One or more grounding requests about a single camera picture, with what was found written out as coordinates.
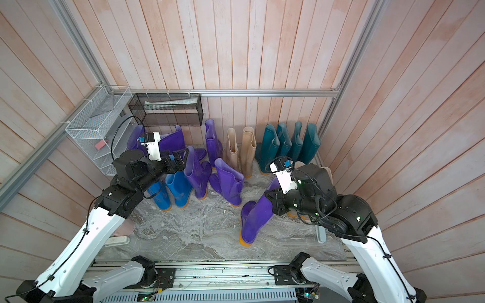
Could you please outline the lilac purple boot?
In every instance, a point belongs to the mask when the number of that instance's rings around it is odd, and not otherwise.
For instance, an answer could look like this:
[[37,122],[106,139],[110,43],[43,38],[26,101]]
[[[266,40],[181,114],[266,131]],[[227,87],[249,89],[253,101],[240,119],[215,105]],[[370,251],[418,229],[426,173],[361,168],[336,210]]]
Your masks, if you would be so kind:
[[244,187],[244,175],[226,164],[222,158],[216,159],[214,164],[217,173],[211,174],[209,177],[212,189],[233,207],[239,207],[242,203],[241,192]]
[[207,185],[212,168],[209,161],[200,162],[192,146],[188,147],[188,157],[184,168],[184,175],[192,185],[197,199],[205,199],[207,196]]

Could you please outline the large blue boot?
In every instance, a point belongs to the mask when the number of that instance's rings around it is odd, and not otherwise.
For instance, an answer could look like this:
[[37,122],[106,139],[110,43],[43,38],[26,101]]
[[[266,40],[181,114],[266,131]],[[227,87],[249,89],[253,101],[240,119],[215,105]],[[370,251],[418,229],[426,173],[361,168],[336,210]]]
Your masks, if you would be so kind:
[[166,175],[165,183],[174,197],[176,206],[185,208],[193,187],[188,182],[184,172],[179,171],[175,174]]

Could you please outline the small blue boot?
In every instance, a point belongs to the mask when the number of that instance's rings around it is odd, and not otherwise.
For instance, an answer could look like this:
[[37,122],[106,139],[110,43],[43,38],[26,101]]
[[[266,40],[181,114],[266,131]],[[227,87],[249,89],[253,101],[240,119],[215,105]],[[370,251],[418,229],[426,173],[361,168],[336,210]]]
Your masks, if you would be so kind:
[[163,212],[171,209],[171,201],[163,180],[159,180],[151,185],[147,191],[149,198],[152,199]]

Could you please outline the large purple boot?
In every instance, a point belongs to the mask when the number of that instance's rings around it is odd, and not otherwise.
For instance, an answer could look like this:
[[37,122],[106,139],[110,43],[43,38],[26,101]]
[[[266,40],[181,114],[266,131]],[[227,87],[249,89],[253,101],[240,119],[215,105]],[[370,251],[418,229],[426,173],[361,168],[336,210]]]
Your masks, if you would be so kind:
[[272,218],[272,202],[265,193],[258,201],[247,202],[241,210],[241,232],[239,241],[243,246],[250,247],[261,228]]

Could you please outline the large beige boot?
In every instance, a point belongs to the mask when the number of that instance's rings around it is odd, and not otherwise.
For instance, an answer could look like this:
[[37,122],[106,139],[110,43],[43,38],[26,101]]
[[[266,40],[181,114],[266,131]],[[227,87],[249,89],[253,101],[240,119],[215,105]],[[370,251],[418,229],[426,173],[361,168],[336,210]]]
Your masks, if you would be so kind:
[[323,166],[322,168],[327,171],[328,177],[330,179],[330,183],[333,185],[333,175],[332,175],[331,169],[329,167],[325,167],[325,166]]

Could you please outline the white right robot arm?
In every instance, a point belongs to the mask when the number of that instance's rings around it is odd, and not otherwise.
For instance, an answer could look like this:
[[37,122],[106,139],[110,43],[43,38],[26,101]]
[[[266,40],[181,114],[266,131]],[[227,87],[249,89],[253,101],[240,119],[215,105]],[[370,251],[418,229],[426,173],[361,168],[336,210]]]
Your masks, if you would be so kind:
[[265,192],[273,212],[295,211],[308,225],[327,229],[351,250],[362,272],[346,273],[324,265],[307,253],[290,263],[297,283],[310,282],[331,289],[349,302],[425,302],[427,296],[404,277],[385,244],[370,205],[353,194],[338,194],[327,167],[314,164],[296,168],[283,157],[269,165],[279,187]]

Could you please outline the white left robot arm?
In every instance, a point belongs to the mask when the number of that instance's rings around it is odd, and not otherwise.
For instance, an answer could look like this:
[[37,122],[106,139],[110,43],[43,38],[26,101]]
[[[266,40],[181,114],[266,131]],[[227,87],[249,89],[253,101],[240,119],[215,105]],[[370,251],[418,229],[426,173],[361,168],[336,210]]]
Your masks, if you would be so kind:
[[16,295],[26,302],[100,302],[131,285],[152,287],[157,280],[155,263],[143,256],[99,278],[84,280],[83,276],[149,187],[163,175],[184,170],[192,156],[192,147],[164,151],[160,160],[150,160],[140,150],[123,152],[113,161],[116,175],[111,185],[93,200],[83,227],[48,269],[20,284]]

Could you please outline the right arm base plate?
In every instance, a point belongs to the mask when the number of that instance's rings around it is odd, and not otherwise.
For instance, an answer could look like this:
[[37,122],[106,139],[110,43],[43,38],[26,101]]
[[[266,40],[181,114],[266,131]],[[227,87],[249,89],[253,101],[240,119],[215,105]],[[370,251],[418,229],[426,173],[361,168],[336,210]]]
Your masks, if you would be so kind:
[[301,285],[305,282],[298,277],[290,265],[274,265],[268,269],[275,285]]

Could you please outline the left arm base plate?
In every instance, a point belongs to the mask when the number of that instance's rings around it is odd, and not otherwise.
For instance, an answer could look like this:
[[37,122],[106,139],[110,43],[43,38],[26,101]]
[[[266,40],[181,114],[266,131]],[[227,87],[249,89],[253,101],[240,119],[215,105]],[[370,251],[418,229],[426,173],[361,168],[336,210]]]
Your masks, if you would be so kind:
[[156,274],[152,282],[139,282],[135,285],[130,285],[125,287],[128,289],[171,289],[174,285],[174,278],[176,269],[175,268],[156,268]]

